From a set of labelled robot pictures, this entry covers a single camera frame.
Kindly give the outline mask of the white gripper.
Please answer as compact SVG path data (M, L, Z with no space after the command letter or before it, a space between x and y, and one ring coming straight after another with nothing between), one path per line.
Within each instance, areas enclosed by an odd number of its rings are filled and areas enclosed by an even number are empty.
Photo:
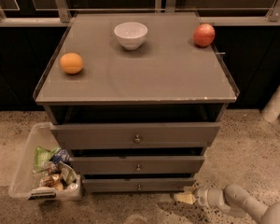
M174 199L177 202L194 204L197 201L200 206L215 208L221 208L226 205L222 189L184 187L184 191L174 195Z

